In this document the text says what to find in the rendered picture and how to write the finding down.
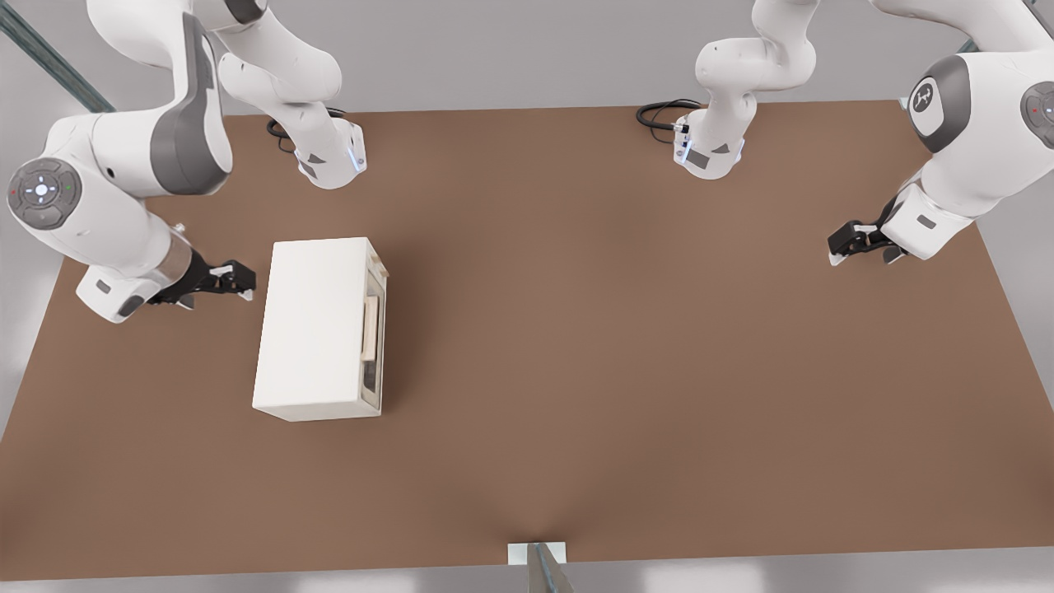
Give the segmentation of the white oven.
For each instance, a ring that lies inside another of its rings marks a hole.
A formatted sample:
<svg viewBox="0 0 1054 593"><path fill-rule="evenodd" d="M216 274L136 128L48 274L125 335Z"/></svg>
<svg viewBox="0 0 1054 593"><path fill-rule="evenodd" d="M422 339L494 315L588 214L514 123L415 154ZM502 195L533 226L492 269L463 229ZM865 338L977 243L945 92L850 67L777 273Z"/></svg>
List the white oven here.
<svg viewBox="0 0 1054 593"><path fill-rule="evenodd" d="M254 409L288 422L377 417L359 395L370 250L365 237L274 244Z"/></svg>

